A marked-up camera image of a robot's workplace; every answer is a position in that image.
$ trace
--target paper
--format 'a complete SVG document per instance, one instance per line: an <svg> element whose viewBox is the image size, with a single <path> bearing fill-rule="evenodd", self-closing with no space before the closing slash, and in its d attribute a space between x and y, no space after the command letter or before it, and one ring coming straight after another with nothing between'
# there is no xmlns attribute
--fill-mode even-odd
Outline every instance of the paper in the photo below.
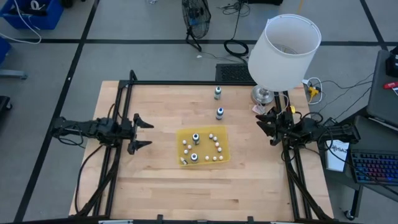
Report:
<svg viewBox="0 0 398 224"><path fill-rule="evenodd" d="M331 141L326 141L326 146L330 146ZM347 150L349 147L349 143L345 143L339 140L333 140L333 145L326 153L326 168L328 170L333 170L337 172L342 172L344 170L344 161L347 157ZM330 151L338 156L343 161L336 158Z"/></svg>
<svg viewBox="0 0 398 224"><path fill-rule="evenodd" d="M260 105L254 105L252 110L259 115L266 113L266 108Z"/></svg>

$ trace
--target black keyboard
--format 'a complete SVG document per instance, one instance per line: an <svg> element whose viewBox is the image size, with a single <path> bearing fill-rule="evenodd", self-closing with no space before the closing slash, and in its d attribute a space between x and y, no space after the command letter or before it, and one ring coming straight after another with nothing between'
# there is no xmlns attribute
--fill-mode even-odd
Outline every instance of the black keyboard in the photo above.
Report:
<svg viewBox="0 0 398 224"><path fill-rule="evenodd" d="M216 65L216 80L229 82L253 82L248 66L243 63L218 63Z"/></svg>
<svg viewBox="0 0 398 224"><path fill-rule="evenodd" d="M352 152L351 160L357 183L377 184L370 176L385 185L398 185L398 155Z"/></svg>

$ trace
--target wooden table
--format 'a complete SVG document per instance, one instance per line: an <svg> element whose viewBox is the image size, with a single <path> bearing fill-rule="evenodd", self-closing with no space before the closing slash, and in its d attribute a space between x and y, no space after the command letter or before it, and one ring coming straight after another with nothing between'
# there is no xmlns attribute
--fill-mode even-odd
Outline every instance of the wooden table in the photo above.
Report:
<svg viewBox="0 0 398 224"><path fill-rule="evenodd" d="M108 114L117 86L118 82L103 82L94 118ZM269 138L257 126L251 110L252 87L222 86L219 101L213 98L214 89L215 86L206 85L133 86L129 118L139 113L145 122L155 126L140 129L138 134L139 140L153 143L132 156L127 153L128 142L124 142L111 218L153 220L163 214L167 220L244 221L248 216L256 221L294 220L286 168L280 159L282 145L270 146ZM289 91L289 96L297 111L308 113L302 86ZM219 107L224 108L221 121L215 119ZM175 132L211 125L227 127L231 160L212 166L181 168L176 161ZM98 141L89 140L85 158L97 147ZM316 144L309 147L317 150ZM104 150L95 154L83 170L79 208L98 186L103 153ZM301 156L308 191L332 217L319 156L305 150ZM296 191L300 214L304 217L301 194ZM100 213L104 211L106 196L107 190ZM70 213L75 213L73 206Z"/></svg>

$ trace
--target white lamp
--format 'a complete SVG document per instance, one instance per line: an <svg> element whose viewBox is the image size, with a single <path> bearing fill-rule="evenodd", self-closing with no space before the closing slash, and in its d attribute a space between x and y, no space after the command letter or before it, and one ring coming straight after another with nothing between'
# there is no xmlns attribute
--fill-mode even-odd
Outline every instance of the white lamp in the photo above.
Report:
<svg viewBox="0 0 398 224"><path fill-rule="evenodd" d="M274 91L296 87L321 39L318 27L302 16L284 14L269 19L248 63L249 73L257 83L252 90L253 102L270 103Z"/></svg>

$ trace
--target small bottle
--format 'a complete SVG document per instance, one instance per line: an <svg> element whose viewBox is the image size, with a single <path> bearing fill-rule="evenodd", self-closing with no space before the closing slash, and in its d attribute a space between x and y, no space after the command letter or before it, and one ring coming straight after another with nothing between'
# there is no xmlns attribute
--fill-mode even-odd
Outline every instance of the small bottle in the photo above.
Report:
<svg viewBox="0 0 398 224"><path fill-rule="evenodd" d="M192 153L191 160L192 162L198 162L198 155L196 153Z"/></svg>
<svg viewBox="0 0 398 224"><path fill-rule="evenodd" d="M184 164L184 165L188 164L188 162L184 158L180 157L180 160L181 160L182 164Z"/></svg>
<svg viewBox="0 0 398 224"><path fill-rule="evenodd" d="M221 87L216 87L216 90L214 91L214 99L219 100L221 98Z"/></svg>
<svg viewBox="0 0 398 224"><path fill-rule="evenodd" d="M193 134L192 140L195 145L199 144L199 134Z"/></svg>
<svg viewBox="0 0 398 224"><path fill-rule="evenodd" d="M223 114L224 114L224 109L223 108L218 108L217 114L216 114L216 119L218 119L218 120L223 119Z"/></svg>

